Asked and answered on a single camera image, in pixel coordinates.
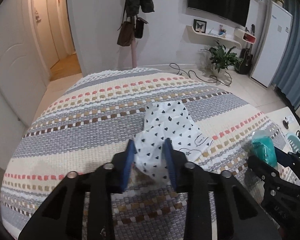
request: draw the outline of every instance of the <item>woven blanket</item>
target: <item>woven blanket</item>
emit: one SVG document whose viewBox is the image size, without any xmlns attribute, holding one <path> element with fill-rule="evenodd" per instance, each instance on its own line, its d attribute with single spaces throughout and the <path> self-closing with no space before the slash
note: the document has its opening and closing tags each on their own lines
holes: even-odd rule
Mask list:
<svg viewBox="0 0 300 240">
<path fill-rule="evenodd" d="M 290 146 L 261 111 L 215 86 L 157 69 L 91 74 L 71 87 L 32 124 L 2 182 L 2 221 L 15 237 L 69 171 L 88 173 L 125 150 L 143 130 L 145 105 L 180 100 L 213 144 L 195 161 L 206 171 L 229 170 L 259 202 L 262 187 L 247 169 L 247 144 L 255 130 L 269 130 L 274 144 Z M 282 176 L 295 180 L 289 171 Z M 187 194 L 131 170 L 124 194 L 112 195 L 116 239 L 182 239 Z M 211 221 L 216 213 L 210 196 Z M 85 202 L 83 238 L 89 195 Z"/>
</svg>

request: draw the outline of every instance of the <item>blue curtain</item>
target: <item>blue curtain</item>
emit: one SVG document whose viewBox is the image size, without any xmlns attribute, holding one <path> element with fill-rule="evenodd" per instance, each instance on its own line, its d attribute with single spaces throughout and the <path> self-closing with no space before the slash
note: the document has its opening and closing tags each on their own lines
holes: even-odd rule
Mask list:
<svg viewBox="0 0 300 240">
<path fill-rule="evenodd" d="M 287 49 L 272 81 L 297 109 L 300 106 L 300 4 L 298 0 L 284 0 L 284 8 L 293 15 Z"/>
</svg>

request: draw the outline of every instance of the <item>white wall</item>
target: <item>white wall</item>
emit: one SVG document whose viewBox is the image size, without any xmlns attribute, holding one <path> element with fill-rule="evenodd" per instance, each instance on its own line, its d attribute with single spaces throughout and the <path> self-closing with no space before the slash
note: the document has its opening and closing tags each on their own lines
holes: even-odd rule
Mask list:
<svg viewBox="0 0 300 240">
<path fill-rule="evenodd" d="M 218 16 L 187 8 L 187 0 L 153 0 L 154 13 L 144 14 L 149 22 L 144 37 L 137 40 L 138 66 L 164 65 L 171 62 L 184 64 L 207 64 L 208 52 L 199 52 L 205 45 L 213 45 L 214 38 L 188 33 L 186 25 L 192 25 L 193 19 L 207 21 L 207 31 L 218 29 L 222 24 L 228 35 L 233 33 L 237 24 Z M 130 48 L 118 46 L 117 39 L 122 19 L 124 0 L 68 0 L 71 2 L 73 22 L 72 32 L 76 51 L 83 73 L 89 74 L 107 69 L 126 69 L 131 67 Z M 257 36 L 261 35 L 265 3 L 251 1 L 251 10 L 247 21 L 250 28 L 255 23 Z"/>
</svg>

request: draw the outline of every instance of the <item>handbag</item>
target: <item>handbag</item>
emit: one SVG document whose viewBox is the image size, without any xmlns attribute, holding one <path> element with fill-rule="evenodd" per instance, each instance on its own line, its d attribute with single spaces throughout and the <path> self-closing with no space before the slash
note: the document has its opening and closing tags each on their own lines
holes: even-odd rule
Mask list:
<svg viewBox="0 0 300 240">
<path fill-rule="evenodd" d="M 148 22 L 141 17 L 138 17 L 136 20 L 136 30 L 134 32 L 134 36 L 137 39 L 141 39 L 143 37 L 143 29 L 145 24 L 148 24 Z"/>
<path fill-rule="evenodd" d="M 124 14 L 125 14 L 125 6 L 124 6 L 124 11 L 123 11 L 123 17 L 122 17 L 122 23 L 118 37 L 117 44 L 122 46 L 122 47 L 128 47 L 132 43 L 132 39 L 134 37 L 134 24 L 130 21 L 128 22 L 127 20 L 124 22 Z"/>
</svg>

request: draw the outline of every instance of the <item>door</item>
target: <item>door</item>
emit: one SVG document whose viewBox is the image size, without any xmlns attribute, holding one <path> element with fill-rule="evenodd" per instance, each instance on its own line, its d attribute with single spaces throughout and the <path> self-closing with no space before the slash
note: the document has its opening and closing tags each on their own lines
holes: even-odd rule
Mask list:
<svg viewBox="0 0 300 240">
<path fill-rule="evenodd" d="M 29 0 L 4 0 L 0 5 L 0 91 L 27 126 L 46 91 L 29 8 Z"/>
<path fill-rule="evenodd" d="M 42 56 L 48 68 L 52 68 L 59 61 L 57 50 L 53 41 L 48 16 L 47 0 L 33 0 L 34 11 L 37 14 L 38 39 Z"/>
<path fill-rule="evenodd" d="M 292 16 L 282 7 L 270 2 L 268 31 L 251 77 L 269 87 L 285 52 Z"/>
<path fill-rule="evenodd" d="M 0 92 L 0 168 L 3 170 L 6 170 L 25 128 Z"/>
</svg>

